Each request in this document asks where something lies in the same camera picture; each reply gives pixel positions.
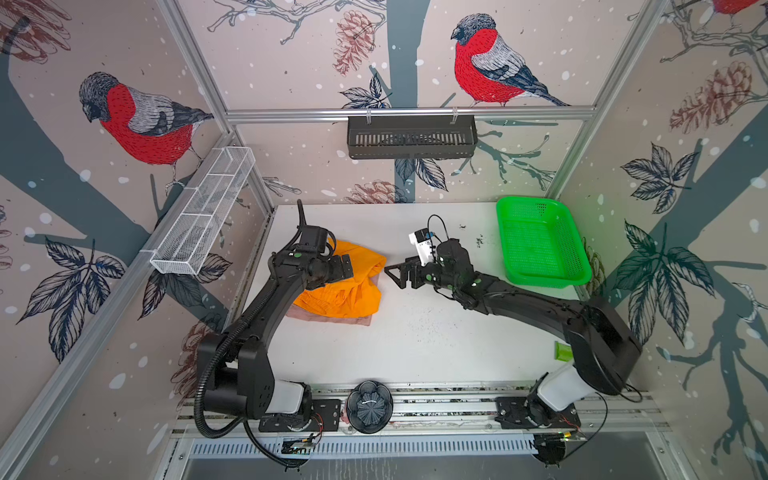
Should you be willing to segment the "pink shorts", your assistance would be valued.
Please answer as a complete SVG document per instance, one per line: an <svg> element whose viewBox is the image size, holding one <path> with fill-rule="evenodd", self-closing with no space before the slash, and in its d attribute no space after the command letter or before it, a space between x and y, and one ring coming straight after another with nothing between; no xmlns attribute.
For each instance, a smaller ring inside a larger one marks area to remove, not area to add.
<svg viewBox="0 0 768 480"><path fill-rule="evenodd" d="M369 326L372 321L371 315L364 316L364 317L349 317L349 318L328 317L328 316L318 315L318 314L309 312L297 305L291 305L289 307L286 313L286 317L302 320L302 321L308 321L308 322L334 323L334 324L359 325L359 326Z"/></svg>

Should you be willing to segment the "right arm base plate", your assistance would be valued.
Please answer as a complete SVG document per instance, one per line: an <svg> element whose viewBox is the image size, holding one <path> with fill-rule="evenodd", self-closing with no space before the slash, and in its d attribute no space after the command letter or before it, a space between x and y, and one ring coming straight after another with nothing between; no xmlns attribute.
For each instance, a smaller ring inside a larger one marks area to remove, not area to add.
<svg viewBox="0 0 768 480"><path fill-rule="evenodd" d="M581 421L573 404L563 411L554 411L533 397L497 397L495 421L504 430L557 429L576 431Z"/></svg>

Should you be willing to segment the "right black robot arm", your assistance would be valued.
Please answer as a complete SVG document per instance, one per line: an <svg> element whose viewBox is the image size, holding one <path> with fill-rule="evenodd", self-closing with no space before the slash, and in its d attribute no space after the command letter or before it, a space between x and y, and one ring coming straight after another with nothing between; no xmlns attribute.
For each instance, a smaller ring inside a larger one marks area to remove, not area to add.
<svg viewBox="0 0 768 480"><path fill-rule="evenodd" d="M623 393L641 345L605 299L566 300L513 286L477 271L455 238L427 248L427 255L409 257L384 272L401 289L429 285L438 293L447 291L445 297L465 310L520 321L571 347L572 361L540 377L526 397L525 426L548 427L592 393Z"/></svg>

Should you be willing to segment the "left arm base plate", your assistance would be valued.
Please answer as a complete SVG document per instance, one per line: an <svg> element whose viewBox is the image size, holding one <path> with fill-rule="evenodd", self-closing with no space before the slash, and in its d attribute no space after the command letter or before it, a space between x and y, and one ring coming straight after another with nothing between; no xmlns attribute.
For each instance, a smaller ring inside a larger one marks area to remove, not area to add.
<svg viewBox="0 0 768 480"><path fill-rule="evenodd" d="M337 399L313 400L295 414L267 415L259 420L261 433L336 432L341 419L342 402Z"/></svg>

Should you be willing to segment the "green plastic basket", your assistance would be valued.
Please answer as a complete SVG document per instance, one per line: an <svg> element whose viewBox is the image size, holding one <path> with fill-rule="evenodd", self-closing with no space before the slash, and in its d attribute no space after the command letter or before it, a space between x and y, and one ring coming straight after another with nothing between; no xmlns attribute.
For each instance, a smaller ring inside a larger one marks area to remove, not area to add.
<svg viewBox="0 0 768 480"><path fill-rule="evenodd" d="M509 196L496 203L503 264L509 282L562 289L593 276L580 233L562 203Z"/></svg>

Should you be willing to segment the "white mesh wall shelf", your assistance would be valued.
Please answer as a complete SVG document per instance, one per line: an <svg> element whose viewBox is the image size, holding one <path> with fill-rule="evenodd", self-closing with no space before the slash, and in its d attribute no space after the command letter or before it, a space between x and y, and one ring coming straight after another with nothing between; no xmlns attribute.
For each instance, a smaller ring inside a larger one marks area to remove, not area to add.
<svg viewBox="0 0 768 480"><path fill-rule="evenodd" d="M254 163L247 147L227 146L218 151L150 260L159 273L200 273Z"/></svg>

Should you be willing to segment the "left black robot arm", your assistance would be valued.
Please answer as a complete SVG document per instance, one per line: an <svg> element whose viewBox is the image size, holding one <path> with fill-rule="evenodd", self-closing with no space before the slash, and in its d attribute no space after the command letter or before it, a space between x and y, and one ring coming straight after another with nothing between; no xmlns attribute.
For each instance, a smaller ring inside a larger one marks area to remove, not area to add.
<svg viewBox="0 0 768 480"><path fill-rule="evenodd" d="M207 438L221 438L240 424L281 417L304 427L313 416L309 386L278 381L268 349L280 322L300 294L354 276L347 255L335 253L333 233L300 225L267 263L269 277L242 315L197 347L194 421Z"/></svg>

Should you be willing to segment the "green snack packet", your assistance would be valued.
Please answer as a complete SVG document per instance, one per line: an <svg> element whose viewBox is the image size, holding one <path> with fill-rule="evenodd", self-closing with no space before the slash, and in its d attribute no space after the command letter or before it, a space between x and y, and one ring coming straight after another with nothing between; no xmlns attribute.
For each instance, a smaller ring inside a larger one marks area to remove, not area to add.
<svg viewBox="0 0 768 480"><path fill-rule="evenodd" d="M561 362L572 362L574 354L570 345L556 341L554 344L554 358Z"/></svg>

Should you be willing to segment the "black round fan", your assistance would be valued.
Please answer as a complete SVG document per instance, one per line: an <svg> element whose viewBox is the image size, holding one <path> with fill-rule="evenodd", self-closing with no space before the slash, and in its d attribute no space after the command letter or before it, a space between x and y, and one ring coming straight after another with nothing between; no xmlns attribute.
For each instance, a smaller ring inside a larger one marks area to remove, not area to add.
<svg viewBox="0 0 768 480"><path fill-rule="evenodd" d="M349 394L345 411L348 423L358 433L375 434L383 430L393 414L393 397L381 382L366 380Z"/></svg>

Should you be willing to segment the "horizontal aluminium frame bar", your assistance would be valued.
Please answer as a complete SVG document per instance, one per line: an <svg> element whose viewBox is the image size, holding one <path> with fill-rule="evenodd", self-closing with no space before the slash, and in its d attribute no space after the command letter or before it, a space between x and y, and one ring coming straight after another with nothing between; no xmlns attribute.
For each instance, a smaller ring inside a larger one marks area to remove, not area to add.
<svg viewBox="0 0 768 480"><path fill-rule="evenodd" d="M597 112L592 106L523 106L523 107L445 107L390 109L276 109L231 110L225 119L232 125L260 123L332 123L352 117L365 120L374 117L474 116L477 120L580 120L591 119Z"/></svg>

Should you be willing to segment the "orange shorts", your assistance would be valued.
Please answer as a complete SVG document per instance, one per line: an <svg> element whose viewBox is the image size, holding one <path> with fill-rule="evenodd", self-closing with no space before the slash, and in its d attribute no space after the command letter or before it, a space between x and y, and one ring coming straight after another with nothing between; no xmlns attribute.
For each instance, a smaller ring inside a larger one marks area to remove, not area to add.
<svg viewBox="0 0 768 480"><path fill-rule="evenodd" d="M294 305L308 313L334 319L372 316L381 302L382 294L375 280L386 266L386 257L343 240L337 241L336 253L350 257L353 277L305 291Z"/></svg>

